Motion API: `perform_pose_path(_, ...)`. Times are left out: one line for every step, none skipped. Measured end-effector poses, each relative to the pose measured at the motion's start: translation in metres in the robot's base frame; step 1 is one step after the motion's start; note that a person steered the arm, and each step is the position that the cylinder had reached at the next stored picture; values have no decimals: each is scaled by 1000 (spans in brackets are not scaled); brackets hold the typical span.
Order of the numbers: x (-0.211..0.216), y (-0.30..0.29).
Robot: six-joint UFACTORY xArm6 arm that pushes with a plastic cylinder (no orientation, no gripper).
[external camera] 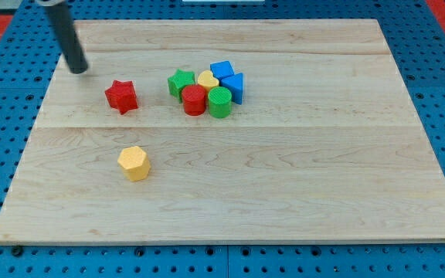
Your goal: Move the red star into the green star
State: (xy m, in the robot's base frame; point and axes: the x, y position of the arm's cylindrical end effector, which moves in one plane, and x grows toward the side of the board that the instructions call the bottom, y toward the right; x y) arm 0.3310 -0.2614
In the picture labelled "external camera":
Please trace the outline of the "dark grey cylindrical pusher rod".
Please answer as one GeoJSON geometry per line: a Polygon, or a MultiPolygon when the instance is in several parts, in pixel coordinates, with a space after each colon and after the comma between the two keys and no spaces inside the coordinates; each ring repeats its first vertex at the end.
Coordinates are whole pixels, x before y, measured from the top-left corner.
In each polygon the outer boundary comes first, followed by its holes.
{"type": "Polygon", "coordinates": [[[86,72],[88,62],[76,34],[67,0],[37,0],[36,2],[44,8],[69,71],[72,74],[86,72]]]}

